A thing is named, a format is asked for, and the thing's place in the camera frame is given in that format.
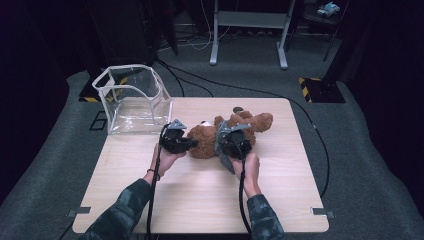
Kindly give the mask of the white metal desk frame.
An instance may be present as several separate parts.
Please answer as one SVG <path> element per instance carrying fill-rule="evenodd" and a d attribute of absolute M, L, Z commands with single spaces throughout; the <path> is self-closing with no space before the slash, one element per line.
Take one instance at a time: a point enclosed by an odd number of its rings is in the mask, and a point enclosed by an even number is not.
<path fill-rule="evenodd" d="M 209 64 L 212 66 L 217 64 L 219 50 L 219 26 L 268 28 L 282 30 L 281 39 L 276 43 L 276 47 L 280 68 L 287 70 L 288 63 L 285 55 L 285 41 L 291 23 L 295 3 L 296 0 L 289 0 L 288 10 L 285 13 L 261 13 L 223 11 L 219 9 L 219 0 L 214 0 L 213 44 Z"/>

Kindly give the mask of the black cabinet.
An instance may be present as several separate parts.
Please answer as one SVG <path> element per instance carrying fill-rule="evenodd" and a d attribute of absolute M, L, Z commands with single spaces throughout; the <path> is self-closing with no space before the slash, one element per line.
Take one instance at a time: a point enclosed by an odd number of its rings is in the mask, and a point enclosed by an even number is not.
<path fill-rule="evenodd" d="M 85 0 L 85 4 L 109 66 L 152 65 L 157 31 L 151 0 Z"/>

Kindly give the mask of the dark side table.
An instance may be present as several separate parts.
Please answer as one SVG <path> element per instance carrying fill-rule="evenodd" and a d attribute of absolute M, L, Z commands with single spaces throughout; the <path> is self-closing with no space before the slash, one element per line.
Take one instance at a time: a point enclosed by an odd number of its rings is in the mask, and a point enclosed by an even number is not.
<path fill-rule="evenodd" d="M 325 5 L 329 2 L 340 7 L 340 10 L 330 17 L 326 17 L 317 13 L 318 8 L 321 5 Z M 305 2 L 303 7 L 302 18 L 312 24 L 316 25 L 321 29 L 327 29 L 329 34 L 329 46 L 324 55 L 324 61 L 327 60 L 329 52 L 334 44 L 334 40 L 338 34 L 341 22 L 345 16 L 346 10 L 349 6 L 350 0 L 315 0 L 314 2 Z"/>

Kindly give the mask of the person's left hand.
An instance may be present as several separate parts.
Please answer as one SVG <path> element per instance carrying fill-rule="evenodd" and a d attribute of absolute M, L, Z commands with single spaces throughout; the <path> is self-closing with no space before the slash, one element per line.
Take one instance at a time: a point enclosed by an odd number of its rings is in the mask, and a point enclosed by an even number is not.
<path fill-rule="evenodd" d="M 153 150 L 152 161 L 148 173 L 156 171 L 160 177 L 163 177 L 172 165 L 186 154 L 186 151 L 177 154 L 170 153 L 159 144 L 156 144 Z"/>

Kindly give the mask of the blue and white small item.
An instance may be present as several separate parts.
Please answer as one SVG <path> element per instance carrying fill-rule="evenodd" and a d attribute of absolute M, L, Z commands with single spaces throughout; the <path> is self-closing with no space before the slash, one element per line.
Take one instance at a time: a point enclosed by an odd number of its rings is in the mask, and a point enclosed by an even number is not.
<path fill-rule="evenodd" d="M 336 4 L 334 4 L 333 2 L 329 2 L 325 5 L 321 5 L 318 10 L 317 13 L 326 17 L 330 17 L 333 14 L 337 13 L 340 10 L 340 7 Z"/>

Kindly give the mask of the brown teddy bear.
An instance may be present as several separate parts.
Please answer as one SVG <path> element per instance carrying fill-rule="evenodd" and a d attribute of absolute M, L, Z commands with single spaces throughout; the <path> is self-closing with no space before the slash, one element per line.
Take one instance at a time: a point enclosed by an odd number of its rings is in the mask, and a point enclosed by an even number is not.
<path fill-rule="evenodd" d="M 189 150 L 194 158 L 209 159 L 216 156 L 215 139 L 219 124 L 224 121 L 222 116 L 216 116 L 213 123 L 200 123 L 193 127 L 187 134 L 189 139 L 198 141 L 198 145 Z M 249 124 L 250 127 L 244 130 L 246 138 L 250 144 L 256 144 L 255 133 L 262 133 L 269 130 L 273 123 L 273 115 L 271 113 L 260 113 L 252 115 L 249 111 L 243 110 L 233 113 L 227 120 L 229 127 L 237 124 Z"/>

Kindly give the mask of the black stand base hazard stripes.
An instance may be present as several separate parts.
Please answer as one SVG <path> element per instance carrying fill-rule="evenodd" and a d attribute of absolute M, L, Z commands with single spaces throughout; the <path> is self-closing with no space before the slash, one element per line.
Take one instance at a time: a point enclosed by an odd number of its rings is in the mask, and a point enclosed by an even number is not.
<path fill-rule="evenodd" d="M 115 81 L 114 79 L 109 79 L 107 77 L 103 77 L 101 78 L 96 84 L 96 87 L 104 87 L 104 86 L 119 86 L 119 85 L 125 85 L 127 83 L 128 78 L 118 78 L 117 81 Z M 94 78 L 90 78 L 87 83 L 85 84 L 85 86 L 83 87 L 83 89 L 81 90 L 80 94 L 79 94 L 79 100 L 82 102 L 100 102 L 101 98 L 98 95 L 98 91 L 92 86 L 92 84 L 94 83 L 95 79 Z M 121 90 L 115 90 L 114 91 L 116 93 L 117 96 L 119 96 L 121 94 Z M 105 94 L 105 99 L 108 102 L 112 102 L 114 100 L 113 98 L 113 93 L 112 90 L 109 90 L 106 94 Z"/>
<path fill-rule="evenodd" d="M 345 103 L 336 83 L 326 83 L 320 78 L 299 78 L 299 84 L 308 103 Z"/>

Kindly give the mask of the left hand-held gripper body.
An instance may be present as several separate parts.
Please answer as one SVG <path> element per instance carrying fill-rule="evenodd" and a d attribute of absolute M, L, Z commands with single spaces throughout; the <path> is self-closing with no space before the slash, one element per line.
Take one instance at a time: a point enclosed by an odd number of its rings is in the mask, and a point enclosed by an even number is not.
<path fill-rule="evenodd" d="M 173 154 L 187 151 L 187 145 L 183 142 L 184 129 L 186 126 L 178 119 L 166 124 L 159 138 L 159 145 Z"/>

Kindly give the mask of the person's right hand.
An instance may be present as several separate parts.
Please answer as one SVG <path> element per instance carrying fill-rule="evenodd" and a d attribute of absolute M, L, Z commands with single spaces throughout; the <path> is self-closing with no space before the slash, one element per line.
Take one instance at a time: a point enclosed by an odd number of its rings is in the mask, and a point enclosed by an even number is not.
<path fill-rule="evenodd" d="M 241 173 L 244 173 L 244 192 L 248 198 L 253 197 L 261 193 L 261 189 L 258 184 L 259 178 L 259 157 L 251 152 L 246 156 L 245 161 L 231 158 L 232 166 L 234 168 L 235 175 L 238 179 L 241 179 Z"/>

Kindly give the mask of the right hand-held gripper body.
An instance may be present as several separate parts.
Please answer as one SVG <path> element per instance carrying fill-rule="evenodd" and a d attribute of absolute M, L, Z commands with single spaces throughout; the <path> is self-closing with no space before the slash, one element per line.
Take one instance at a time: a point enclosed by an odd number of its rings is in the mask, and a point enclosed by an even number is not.
<path fill-rule="evenodd" d="M 219 147 L 232 158 L 243 160 L 252 150 L 250 141 L 246 138 L 244 129 L 250 128 L 249 124 L 239 124 L 230 127 L 227 121 L 219 126 Z"/>

